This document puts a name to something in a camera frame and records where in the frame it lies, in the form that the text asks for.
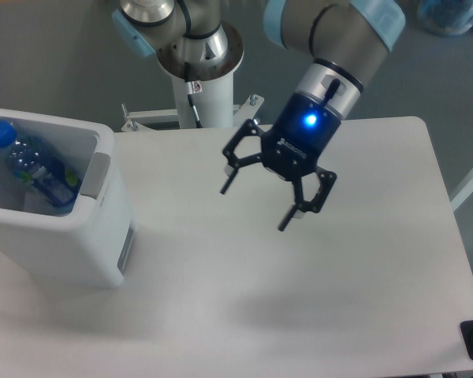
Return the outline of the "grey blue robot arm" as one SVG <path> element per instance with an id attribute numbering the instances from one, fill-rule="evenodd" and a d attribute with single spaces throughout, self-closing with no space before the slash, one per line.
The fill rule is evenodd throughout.
<path id="1" fill-rule="evenodd" d="M 182 128 L 234 125 L 233 75 L 244 57 L 239 32 L 219 1 L 122 1 L 112 21 L 128 48 L 156 56 L 169 75 Z M 291 183 L 294 202 L 281 221 L 322 209 L 336 174 L 318 159 L 405 26 L 394 1 L 270 1 L 267 38 L 308 54 L 312 63 L 277 120 L 262 130 L 243 120 L 223 148 L 233 180 L 256 163 Z"/>

